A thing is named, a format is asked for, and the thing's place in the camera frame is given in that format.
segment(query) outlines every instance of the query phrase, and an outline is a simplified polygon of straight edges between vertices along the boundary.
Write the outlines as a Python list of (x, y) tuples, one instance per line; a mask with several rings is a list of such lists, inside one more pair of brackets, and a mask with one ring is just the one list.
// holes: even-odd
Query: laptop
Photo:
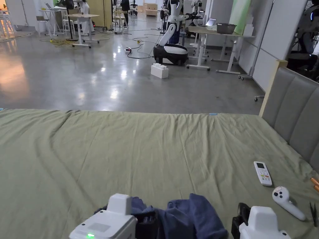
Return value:
[(216, 22), (216, 19), (210, 18), (205, 25), (212, 26), (212, 25), (214, 25), (215, 22)]
[(48, 3), (44, 3), (45, 5), (47, 5), (48, 9), (53, 10), (53, 11), (59, 11), (59, 9), (54, 9), (50, 6), (50, 4)]

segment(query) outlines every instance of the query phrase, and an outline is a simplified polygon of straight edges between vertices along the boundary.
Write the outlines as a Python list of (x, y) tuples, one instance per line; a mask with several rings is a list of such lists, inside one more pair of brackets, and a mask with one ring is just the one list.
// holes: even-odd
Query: orange object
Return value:
[(310, 181), (313, 182), (314, 185), (317, 185), (319, 187), (319, 181), (316, 180), (314, 177), (312, 177)]
[(319, 192), (319, 186), (318, 185), (315, 185), (314, 189), (317, 190), (317, 192)]

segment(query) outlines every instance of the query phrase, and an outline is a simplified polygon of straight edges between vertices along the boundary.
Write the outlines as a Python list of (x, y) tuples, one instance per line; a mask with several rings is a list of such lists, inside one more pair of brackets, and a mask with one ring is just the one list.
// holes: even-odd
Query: polished gray floor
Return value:
[[(226, 69), (227, 63), (207, 62), (210, 72), (169, 65), (169, 77), (162, 80), (151, 75), (153, 58), (127, 57), (124, 48), (138, 46), (133, 38), (149, 42), (139, 49), (144, 53), (133, 49), (130, 56), (152, 56), (159, 31), (150, 29), (160, 26), (156, 18), (130, 16), (129, 34), (95, 31), (94, 37), (101, 42), (91, 49), (55, 47), (40, 41), (47, 37), (37, 34), (0, 43), (0, 107), (258, 114), (262, 101), (255, 102), (254, 96), (263, 92), (252, 80), (215, 72)], [(185, 46), (193, 41), (189, 39)], [(210, 58), (219, 53), (211, 50)]]

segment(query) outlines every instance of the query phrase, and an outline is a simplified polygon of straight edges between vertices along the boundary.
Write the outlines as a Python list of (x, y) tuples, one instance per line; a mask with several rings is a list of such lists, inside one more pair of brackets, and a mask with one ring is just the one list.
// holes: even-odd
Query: headboard panel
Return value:
[(319, 172), (318, 83), (287, 68), (279, 68), (262, 118)]

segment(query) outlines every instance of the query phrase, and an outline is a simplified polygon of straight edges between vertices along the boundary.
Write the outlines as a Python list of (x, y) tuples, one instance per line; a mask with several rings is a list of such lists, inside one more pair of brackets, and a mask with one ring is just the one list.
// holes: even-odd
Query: white game controller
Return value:
[(301, 221), (305, 221), (306, 216), (299, 210), (291, 201), (289, 201), (289, 191), (285, 187), (276, 187), (272, 191), (272, 199), (282, 206), (286, 211), (290, 212), (293, 216)]

